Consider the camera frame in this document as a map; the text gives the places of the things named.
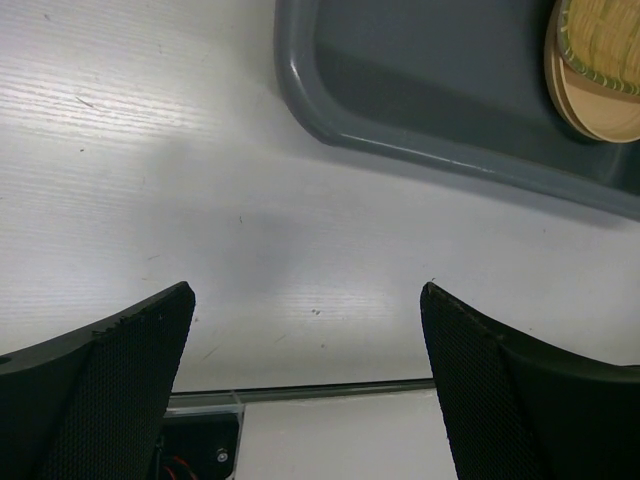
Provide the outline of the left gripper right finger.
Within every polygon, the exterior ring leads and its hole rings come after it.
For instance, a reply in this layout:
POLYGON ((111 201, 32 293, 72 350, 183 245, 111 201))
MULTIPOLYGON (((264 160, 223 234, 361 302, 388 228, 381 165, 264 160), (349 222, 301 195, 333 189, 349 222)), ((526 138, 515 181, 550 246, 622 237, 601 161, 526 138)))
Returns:
POLYGON ((638 478, 638 366, 543 342, 433 282, 420 309, 458 478, 638 478))

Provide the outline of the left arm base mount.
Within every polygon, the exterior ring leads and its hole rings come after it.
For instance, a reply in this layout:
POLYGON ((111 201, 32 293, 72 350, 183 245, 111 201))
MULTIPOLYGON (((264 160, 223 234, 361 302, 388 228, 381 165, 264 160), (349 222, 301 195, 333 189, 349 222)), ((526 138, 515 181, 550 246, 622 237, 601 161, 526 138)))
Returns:
POLYGON ((233 391, 173 394, 146 477, 233 479, 243 416, 233 391))

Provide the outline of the tan plate with square print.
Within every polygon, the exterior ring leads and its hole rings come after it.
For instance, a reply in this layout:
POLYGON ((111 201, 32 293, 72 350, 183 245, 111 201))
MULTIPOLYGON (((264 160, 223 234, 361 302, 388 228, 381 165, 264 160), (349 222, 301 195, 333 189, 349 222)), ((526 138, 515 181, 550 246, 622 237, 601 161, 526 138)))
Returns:
POLYGON ((561 58, 557 53, 556 21, 551 18, 547 27, 544 45, 545 81, 550 98, 559 115, 575 131, 589 139, 597 140, 597 137, 589 133, 584 128, 584 125, 578 120, 573 110, 571 109, 566 94, 566 89, 561 80, 562 67, 560 63, 561 58))

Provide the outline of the woven bamboo tray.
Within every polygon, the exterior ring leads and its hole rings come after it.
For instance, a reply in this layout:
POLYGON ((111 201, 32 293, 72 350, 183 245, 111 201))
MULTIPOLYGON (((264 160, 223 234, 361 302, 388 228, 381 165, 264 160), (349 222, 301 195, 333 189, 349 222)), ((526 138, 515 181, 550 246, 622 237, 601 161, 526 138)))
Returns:
POLYGON ((557 42, 562 58, 579 75, 611 90, 639 94, 637 1, 562 1, 557 42))

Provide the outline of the grey plastic bin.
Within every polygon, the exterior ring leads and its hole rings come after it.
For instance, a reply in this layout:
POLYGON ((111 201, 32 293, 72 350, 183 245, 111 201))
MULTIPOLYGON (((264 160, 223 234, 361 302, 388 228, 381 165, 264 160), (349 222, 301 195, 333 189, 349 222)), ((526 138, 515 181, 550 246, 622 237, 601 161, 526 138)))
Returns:
POLYGON ((639 146, 554 108, 549 1, 279 1, 278 84, 320 141, 639 216, 639 146))

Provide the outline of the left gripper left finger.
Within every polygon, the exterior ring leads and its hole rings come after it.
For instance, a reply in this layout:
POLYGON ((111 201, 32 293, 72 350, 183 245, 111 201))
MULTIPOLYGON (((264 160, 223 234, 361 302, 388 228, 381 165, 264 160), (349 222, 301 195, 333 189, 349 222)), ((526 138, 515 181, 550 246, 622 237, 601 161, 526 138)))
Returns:
POLYGON ((145 478, 194 309, 179 282, 3 355, 2 478, 145 478))

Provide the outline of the tan plate with bear print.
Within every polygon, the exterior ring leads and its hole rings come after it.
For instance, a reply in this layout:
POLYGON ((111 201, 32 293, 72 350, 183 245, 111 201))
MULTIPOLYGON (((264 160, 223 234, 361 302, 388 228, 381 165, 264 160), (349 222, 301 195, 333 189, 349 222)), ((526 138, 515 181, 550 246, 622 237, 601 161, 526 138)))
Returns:
POLYGON ((578 120, 599 141, 639 140, 639 97, 614 91, 579 75, 561 59, 561 80, 578 120))

